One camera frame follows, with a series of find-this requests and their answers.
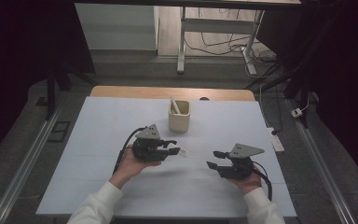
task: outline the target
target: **hand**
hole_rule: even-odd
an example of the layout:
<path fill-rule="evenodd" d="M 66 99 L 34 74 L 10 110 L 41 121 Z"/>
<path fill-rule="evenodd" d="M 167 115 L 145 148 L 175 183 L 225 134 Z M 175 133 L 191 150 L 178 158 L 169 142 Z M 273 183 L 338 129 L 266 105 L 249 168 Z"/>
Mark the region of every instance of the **hand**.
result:
<path fill-rule="evenodd" d="M 227 179 L 229 182 L 237 185 L 237 187 L 242 191 L 243 194 L 247 194 L 254 189 L 261 188 L 261 177 L 252 172 L 250 176 L 245 179 Z"/>
<path fill-rule="evenodd" d="M 120 166 L 109 181 L 118 189 L 121 189 L 125 183 L 140 174 L 144 168 L 160 164 L 161 161 L 141 161 L 136 159 L 132 152 L 132 145 L 128 145 L 124 151 Z"/>

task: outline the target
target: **white tabletop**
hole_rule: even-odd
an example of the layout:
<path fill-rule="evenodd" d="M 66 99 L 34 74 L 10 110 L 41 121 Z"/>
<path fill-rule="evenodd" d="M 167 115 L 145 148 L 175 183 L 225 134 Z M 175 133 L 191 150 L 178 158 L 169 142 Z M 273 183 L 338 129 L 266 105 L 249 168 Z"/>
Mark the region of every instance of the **white tabletop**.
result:
<path fill-rule="evenodd" d="M 169 103 L 169 99 L 88 97 L 36 213 L 72 214 L 109 179 L 130 133 L 156 124 L 162 139 L 176 140 L 189 156 L 169 156 L 159 167 L 134 177 L 122 189 L 115 217 L 245 217 L 240 191 L 206 164 L 230 165 L 229 160 L 215 158 L 213 151 L 230 151 L 236 143 L 265 149 L 252 160 L 266 168 L 272 201 L 282 214 L 296 216 L 257 102 L 192 101 L 186 133 L 169 131 Z"/>

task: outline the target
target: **white sleeve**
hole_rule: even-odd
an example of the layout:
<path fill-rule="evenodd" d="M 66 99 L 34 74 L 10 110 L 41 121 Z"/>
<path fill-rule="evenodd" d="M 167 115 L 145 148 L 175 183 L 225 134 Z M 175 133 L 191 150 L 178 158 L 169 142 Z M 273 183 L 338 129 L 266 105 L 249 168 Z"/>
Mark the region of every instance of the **white sleeve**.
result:
<path fill-rule="evenodd" d="M 249 224 L 284 223 L 281 211 L 276 203 L 272 203 L 262 188 L 254 189 L 243 195 L 248 205 Z"/>
<path fill-rule="evenodd" d="M 95 193 L 89 195 L 71 215 L 68 223 L 110 223 L 115 204 L 123 193 L 109 181 Z"/>

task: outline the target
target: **hand-mounted device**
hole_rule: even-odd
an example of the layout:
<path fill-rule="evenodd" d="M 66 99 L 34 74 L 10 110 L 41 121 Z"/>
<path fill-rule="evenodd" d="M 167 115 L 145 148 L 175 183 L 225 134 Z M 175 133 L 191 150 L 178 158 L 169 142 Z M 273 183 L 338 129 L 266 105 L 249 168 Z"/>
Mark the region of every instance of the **hand-mounted device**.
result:
<path fill-rule="evenodd" d="M 258 147 L 250 147 L 237 143 L 231 152 L 214 151 L 213 154 L 219 159 L 229 159 L 232 161 L 231 166 L 218 166 L 216 163 L 207 161 L 208 167 L 219 173 L 220 177 L 228 179 L 245 179 L 252 173 L 260 175 L 268 186 L 268 198 L 272 197 L 272 186 L 267 174 L 263 175 L 254 168 L 254 162 L 251 160 L 251 156 L 263 153 L 264 150 Z"/>
<path fill-rule="evenodd" d="M 136 140 L 133 142 L 132 152 L 135 158 L 142 161 L 165 161 L 169 155 L 177 155 L 180 150 L 179 147 L 167 148 L 168 145 L 171 146 L 173 144 L 175 146 L 176 141 L 164 141 L 160 139 L 156 124 L 152 124 L 145 128 L 139 128 L 132 132 L 124 144 L 124 147 L 120 150 L 113 174 L 118 169 L 124 155 L 124 150 L 134 135 Z"/>

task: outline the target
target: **cup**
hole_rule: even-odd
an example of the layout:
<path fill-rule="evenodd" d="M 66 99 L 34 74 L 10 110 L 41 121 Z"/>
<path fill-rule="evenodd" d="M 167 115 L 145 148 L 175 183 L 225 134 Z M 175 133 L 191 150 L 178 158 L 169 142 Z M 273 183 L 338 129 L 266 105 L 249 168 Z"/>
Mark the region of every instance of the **cup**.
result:
<path fill-rule="evenodd" d="M 180 114 L 175 112 L 173 103 L 168 107 L 168 125 L 170 130 L 177 133 L 185 133 L 190 123 L 190 102 L 176 101 Z"/>

